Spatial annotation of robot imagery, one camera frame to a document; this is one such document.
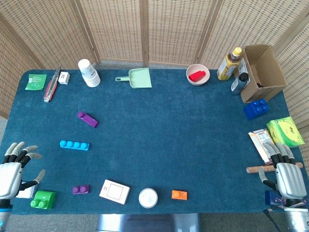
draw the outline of green packet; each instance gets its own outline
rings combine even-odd
[[[46,74],[29,74],[29,81],[25,90],[43,90]]]
[[[296,147],[305,144],[305,141],[301,137],[291,117],[271,120],[266,126],[275,143],[280,142],[289,147]]]

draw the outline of white bowl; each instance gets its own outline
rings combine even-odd
[[[189,76],[191,74],[194,74],[198,71],[205,71],[206,75],[200,79],[199,81],[197,82],[193,82],[189,79]],[[209,73],[209,70],[208,68],[206,68],[204,65],[202,64],[192,64],[189,66],[189,68],[187,68],[187,80],[188,82],[190,82],[190,84],[194,85],[194,86],[201,86],[202,84],[206,83],[209,79],[209,76],[210,76],[210,73]]]

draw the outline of cardboard box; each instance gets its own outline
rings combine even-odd
[[[248,71],[249,81],[241,91],[243,102],[252,102],[264,98],[273,98],[287,85],[279,66],[278,60],[270,45],[258,44],[246,46],[240,55],[244,59]],[[235,69],[234,76],[238,78],[239,69]]]

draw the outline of white round container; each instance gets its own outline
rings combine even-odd
[[[96,71],[96,75],[94,78],[92,79],[87,79],[83,76],[83,79],[84,81],[86,82],[86,84],[89,86],[89,87],[96,87],[100,84],[100,77],[98,76],[98,73]]]
[[[191,74],[194,74],[198,71],[205,71],[206,75],[200,79],[199,81],[196,81],[196,82],[193,82],[189,79],[189,76]],[[188,82],[190,82],[190,84],[194,85],[194,86],[201,86],[202,84],[206,83],[208,80],[209,80],[209,77],[210,77],[210,73],[209,73],[209,70],[208,68],[206,68],[204,65],[202,64],[192,64],[189,66],[189,68],[187,68],[187,80]]]
[[[152,188],[145,188],[140,192],[139,201],[144,208],[152,208],[158,201],[158,195]]]
[[[82,59],[78,62],[78,67],[82,73],[83,79],[89,87],[96,87],[100,83],[100,77],[97,71],[87,59]]]

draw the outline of green dustpan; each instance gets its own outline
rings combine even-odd
[[[149,68],[131,69],[129,76],[116,77],[115,81],[129,81],[132,88],[151,88]]]

